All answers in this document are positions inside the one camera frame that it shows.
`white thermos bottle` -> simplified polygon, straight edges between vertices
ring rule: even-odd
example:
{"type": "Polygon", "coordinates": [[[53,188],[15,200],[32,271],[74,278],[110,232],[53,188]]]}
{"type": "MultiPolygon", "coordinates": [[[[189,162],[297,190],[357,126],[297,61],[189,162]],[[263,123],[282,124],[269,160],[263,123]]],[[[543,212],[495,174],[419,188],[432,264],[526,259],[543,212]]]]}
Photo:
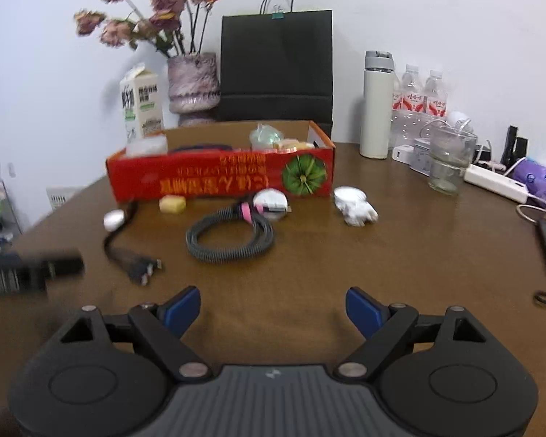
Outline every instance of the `white thermos bottle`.
{"type": "Polygon", "coordinates": [[[360,154],[386,159],[392,118],[394,61],[390,52],[366,51],[360,154]]]}

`purple package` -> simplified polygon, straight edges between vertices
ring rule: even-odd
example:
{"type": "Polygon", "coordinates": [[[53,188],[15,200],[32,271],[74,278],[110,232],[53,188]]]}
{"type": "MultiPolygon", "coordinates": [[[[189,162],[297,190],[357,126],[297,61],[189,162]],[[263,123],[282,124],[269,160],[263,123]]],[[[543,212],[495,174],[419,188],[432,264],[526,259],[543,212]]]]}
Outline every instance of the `purple package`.
{"type": "Polygon", "coordinates": [[[524,184],[531,195],[546,201],[546,167],[525,159],[515,167],[511,178],[524,184]]]}

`flower vase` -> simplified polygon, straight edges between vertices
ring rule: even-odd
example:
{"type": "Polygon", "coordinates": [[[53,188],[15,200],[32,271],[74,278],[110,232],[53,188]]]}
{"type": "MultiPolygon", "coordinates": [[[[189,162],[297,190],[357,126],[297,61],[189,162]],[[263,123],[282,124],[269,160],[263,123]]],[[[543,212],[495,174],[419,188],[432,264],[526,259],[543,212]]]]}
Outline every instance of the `flower vase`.
{"type": "Polygon", "coordinates": [[[174,56],[167,66],[170,112],[181,115],[179,125],[214,121],[208,110],[221,101],[216,53],[174,56]]]}

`brown table surface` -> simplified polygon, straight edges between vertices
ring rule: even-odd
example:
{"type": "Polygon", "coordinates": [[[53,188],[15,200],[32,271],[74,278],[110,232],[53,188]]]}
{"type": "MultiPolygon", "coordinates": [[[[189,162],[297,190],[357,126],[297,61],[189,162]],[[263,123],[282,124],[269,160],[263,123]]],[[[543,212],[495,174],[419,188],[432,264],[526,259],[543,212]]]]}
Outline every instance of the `brown table surface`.
{"type": "MultiPolygon", "coordinates": [[[[546,308],[531,300],[546,290],[546,266],[515,203],[470,185],[457,198],[444,196],[404,164],[364,159],[350,144],[337,147],[334,185],[363,189],[380,221],[348,227],[332,199],[294,200],[293,213],[274,225],[269,252],[223,265],[191,257],[185,231],[230,199],[192,200],[179,216],[143,204],[117,241],[163,260],[165,270],[143,288],[103,254],[103,214],[116,203],[108,180],[95,182],[16,243],[23,255],[78,248],[86,273],[49,284],[48,296],[0,297],[0,409],[16,370],[82,305],[119,314],[193,284],[202,311],[183,340],[209,363],[334,366],[362,343],[344,311],[346,291],[360,286],[423,314],[466,306],[530,370],[540,404],[526,436],[546,436],[546,308]]],[[[217,228],[207,241],[249,234],[239,224],[217,228]]]]}

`screw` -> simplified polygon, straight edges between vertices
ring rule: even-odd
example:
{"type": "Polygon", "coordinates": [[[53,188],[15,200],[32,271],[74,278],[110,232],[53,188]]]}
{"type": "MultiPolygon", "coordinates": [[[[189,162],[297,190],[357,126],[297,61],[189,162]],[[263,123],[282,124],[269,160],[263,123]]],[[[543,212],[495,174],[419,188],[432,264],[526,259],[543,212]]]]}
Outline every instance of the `screw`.
{"type": "Polygon", "coordinates": [[[361,378],[368,370],[362,363],[346,362],[338,366],[338,373],[345,378],[361,378]]]}
{"type": "Polygon", "coordinates": [[[202,378],[202,376],[207,375],[208,366],[204,363],[191,361],[189,363],[184,363],[178,369],[178,372],[185,378],[202,378]]]}

